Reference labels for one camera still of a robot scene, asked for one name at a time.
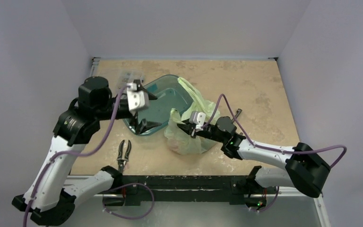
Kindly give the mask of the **light green plastic bag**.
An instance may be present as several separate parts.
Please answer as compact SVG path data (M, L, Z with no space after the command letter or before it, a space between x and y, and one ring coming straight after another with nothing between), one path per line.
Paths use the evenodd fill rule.
M168 126L164 131L167 146L170 151L179 155L202 154L213 148L216 142L199 136L194 138L191 136L192 129L195 128L195 125L190 122L191 114L204 113L206 122L213 116L211 123L214 124L220 117L220 111L215 109L216 103L205 99L188 80L179 77L177 83L182 87L182 91L187 92L187 97L192 99L192 103L188 105L184 113L180 112L180 107L171 109Z

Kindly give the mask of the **teal plastic bin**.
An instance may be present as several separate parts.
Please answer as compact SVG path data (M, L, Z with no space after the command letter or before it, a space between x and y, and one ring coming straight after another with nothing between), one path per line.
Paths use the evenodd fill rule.
M144 85L148 92L157 96L150 101L150 107L138 113L138 120L146 119L161 125L147 130L140 136L150 136L168 125L170 111L174 108L180 115L186 112L193 103L189 93L178 82L179 76L167 74Z

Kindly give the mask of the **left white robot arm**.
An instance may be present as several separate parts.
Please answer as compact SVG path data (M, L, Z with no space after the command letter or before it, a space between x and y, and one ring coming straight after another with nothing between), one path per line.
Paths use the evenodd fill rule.
M138 112L149 107L156 96L136 79L113 95L103 77L89 77L78 88L78 96L63 112L54 127L51 146L44 163L24 194L15 196L12 205L23 212L23 226L32 220L40 226L59 226L75 208L101 192L126 197L127 185L121 169L103 167L78 184L64 183L79 157L95 154L106 142L118 119L130 119L137 132L144 132L146 121Z

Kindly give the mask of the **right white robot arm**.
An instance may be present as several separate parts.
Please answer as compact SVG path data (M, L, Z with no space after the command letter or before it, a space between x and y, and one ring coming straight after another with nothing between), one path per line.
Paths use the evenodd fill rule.
M317 198L330 173L330 165L304 143L278 147L249 141L237 133L230 117L220 117L215 124L203 126L185 120L177 127L192 138L202 137L222 144L221 150L229 158L254 160L275 167L284 176L286 187L295 187L306 196Z

